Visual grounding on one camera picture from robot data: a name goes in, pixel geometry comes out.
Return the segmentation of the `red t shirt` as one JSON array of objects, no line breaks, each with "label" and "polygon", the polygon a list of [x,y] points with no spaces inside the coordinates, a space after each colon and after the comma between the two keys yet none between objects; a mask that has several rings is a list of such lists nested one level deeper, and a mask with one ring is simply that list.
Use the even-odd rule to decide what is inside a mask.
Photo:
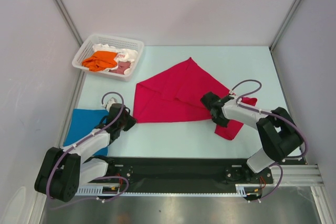
[{"label": "red t shirt", "polygon": [[210,120],[201,103],[208,92],[223,98],[229,89],[189,58],[136,84],[133,117],[138,123]]}]

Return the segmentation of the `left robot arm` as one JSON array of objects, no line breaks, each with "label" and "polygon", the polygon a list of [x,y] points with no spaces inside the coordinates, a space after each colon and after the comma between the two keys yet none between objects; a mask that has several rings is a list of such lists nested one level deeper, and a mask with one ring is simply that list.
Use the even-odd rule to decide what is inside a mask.
[{"label": "left robot arm", "polygon": [[69,202],[78,188],[89,182],[121,180],[113,159],[96,153],[111,145],[121,132],[131,129],[137,121],[123,104],[114,103],[108,106],[108,110],[108,114],[85,137],[46,152],[35,180],[35,191]]}]

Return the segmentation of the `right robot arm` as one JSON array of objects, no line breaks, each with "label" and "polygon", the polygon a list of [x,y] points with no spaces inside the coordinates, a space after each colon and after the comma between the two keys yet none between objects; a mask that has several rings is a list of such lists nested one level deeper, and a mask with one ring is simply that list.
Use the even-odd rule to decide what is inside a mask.
[{"label": "right robot arm", "polygon": [[201,103],[218,126],[226,127],[229,122],[237,121],[257,130],[262,148],[247,160],[247,166],[242,169],[243,179],[249,183],[259,179],[262,170],[283,161],[305,143],[305,138],[284,108],[265,111],[244,103],[242,97],[231,94],[220,98],[212,92],[205,94]]}]

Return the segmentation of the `folded blue t shirt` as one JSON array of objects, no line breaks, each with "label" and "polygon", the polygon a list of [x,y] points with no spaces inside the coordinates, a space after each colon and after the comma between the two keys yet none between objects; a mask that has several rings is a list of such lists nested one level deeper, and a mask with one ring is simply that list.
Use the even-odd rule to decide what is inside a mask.
[{"label": "folded blue t shirt", "polygon": [[91,144],[94,144],[95,148],[101,146],[101,149],[97,150],[93,156],[107,156],[107,146],[109,145],[108,133],[102,131],[95,137],[93,137],[91,133],[92,130],[94,130],[94,132],[99,131],[99,129],[95,127],[99,125],[101,119],[107,115],[108,112],[106,110],[74,109],[68,135],[62,148],[66,150],[77,141],[89,135],[91,138],[81,144],[80,147],[89,146]]}]

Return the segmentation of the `maroon t shirt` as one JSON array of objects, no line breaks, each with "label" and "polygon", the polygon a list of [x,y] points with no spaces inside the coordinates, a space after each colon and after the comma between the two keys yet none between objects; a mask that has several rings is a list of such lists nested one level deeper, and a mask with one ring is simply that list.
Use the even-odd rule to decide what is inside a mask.
[{"label": "maroon t shirt", "polygon": [[119,61],[118,67],[115,69],[110,69],[109,72],[126,75],[130,72],[131,67],[132,67],[132,63],[130,61],[126,61],[126,62]]}]

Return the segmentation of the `white t shirt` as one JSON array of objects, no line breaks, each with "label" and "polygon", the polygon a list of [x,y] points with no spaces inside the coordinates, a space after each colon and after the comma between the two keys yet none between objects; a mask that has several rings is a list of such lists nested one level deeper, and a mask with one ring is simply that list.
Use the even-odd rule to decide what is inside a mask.
[{"label": "white t shirt", "polygon": [[[133,65],[135,63],[135,60],[138,57],[138,52],[136,50],[126,49],[126,48],[119,49],[119,48],[116,48],[114,46],[109,46],[108,44],[105,44],[105,45],[103,45],[103,44],[94,44],[92,46],[92,48],[93,48],[94,52],[97,52],[97,51],[117,52],[118,55],[115,57],[115,61],[117,62],[117,64],[118,64],[119,61],[123,61],[123,62],[130,61],[132,63],[132,67],[133,67]],[[118,66],[116,66],[114,68],[108,68],[108,69],[103,70],[103,71],[109,72],[110,69],[115,69],[117,67]]]}]

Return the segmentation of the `orange t shirt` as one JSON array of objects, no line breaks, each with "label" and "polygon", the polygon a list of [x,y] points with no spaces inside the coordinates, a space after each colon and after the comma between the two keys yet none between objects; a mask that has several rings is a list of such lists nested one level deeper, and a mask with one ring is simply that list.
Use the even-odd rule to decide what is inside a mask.
[{"label": "orange t shirt", "polygon": [[117,52],[97,51],[93,55],[82,62],[82,66],[92,72],[103,71],[108,68],[114,68],[118,64],[115,61]]}]

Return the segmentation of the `white plastic basket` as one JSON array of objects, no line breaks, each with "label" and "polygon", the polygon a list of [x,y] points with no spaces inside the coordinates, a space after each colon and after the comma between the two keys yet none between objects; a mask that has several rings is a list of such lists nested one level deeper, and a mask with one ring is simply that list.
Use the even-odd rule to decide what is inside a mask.
[{"label": "white plastic basket", "polygon": [[76,53],[72,66],[103,77],[130,81],[143,49],[144,43],[139,40],[93,34]]}]

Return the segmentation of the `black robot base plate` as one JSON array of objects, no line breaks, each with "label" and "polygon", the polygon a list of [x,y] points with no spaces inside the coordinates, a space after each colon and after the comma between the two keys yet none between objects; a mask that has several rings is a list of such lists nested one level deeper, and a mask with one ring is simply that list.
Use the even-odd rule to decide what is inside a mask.
[{"label": "black robot base plate", "polygon": [[[255,174],[248,168],[245,158],[108,158],[113,159],[118,175],[126,178],[129,186],[176,183],[196,186],[200,183],[211,183],[215,185],[250,184],[256,187],[262,180],[268,185],[274,181],[270,168]],[[94,182],[115,183],[117,180],[95,180]]]}]

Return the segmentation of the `right aluminium frame post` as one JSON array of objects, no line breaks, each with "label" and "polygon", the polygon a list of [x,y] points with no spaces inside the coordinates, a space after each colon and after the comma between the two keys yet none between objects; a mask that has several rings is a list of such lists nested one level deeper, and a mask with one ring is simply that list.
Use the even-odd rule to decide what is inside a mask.
[{"label": "right aluminium frame post", "polygon": [[289,27],[291,20],[294,18],[294,15],[296,14],[296,12],[298,11],[301,3],[303,0],[293,0],[288,12],[285,15],[284,20],[282,21],[279,29],[277,30],[270,46],[269,46],[269,50],[271,53],[274,52],[274,50],[276,49],[278,43],[280,42],[281,38],[283,37],[283,35],[285,34],[287,28]]}]

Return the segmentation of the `aluminium frame post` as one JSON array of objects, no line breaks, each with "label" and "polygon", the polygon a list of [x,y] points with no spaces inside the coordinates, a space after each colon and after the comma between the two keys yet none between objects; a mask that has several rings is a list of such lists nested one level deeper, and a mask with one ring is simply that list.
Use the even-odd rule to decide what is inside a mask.
[{"label": "aluminium frame post", "polygon": [[70,16],[66,5],[64,4],[63,0],[53,0],[57,9],[59,10],[65,24],[69,28],[73,38],[75,39],[76,43],[80,47],[83,44],[83,39],[81,38],[79,31],[75,25],[75,22]]},{"label": "aluminium frame post", "polygon": [[298,11],[301,3],[303,0],[293,0],[288,12],[285,15],[284,20],[282,21],[279,29],[277,30],[270,46],[269,46],[269,50],[271,53],[274,52],[274,50],[276,49],[278,43],[280,42],[281,38],[283,37],[283,35],[285,34],[287,28],[289,27],[291,20],[294,18],[294,15],[296,14],[296,12]]}]

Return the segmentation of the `left aluminium frame post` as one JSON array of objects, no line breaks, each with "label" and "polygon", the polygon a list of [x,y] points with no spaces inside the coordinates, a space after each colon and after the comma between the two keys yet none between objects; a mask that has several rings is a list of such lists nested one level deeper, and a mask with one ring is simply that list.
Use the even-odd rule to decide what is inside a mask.
[{"label": "left aluminium frame post", "polygon": [[64,4],[63,0],[53,0],[57,9],[59,10],[65,24],[69,28],[73,38],[75,39],[76,43],[80,47],[83,44],[83,39],[81,38],[79,31],[75,25],[75,22],[70,16],[66,5]]}]

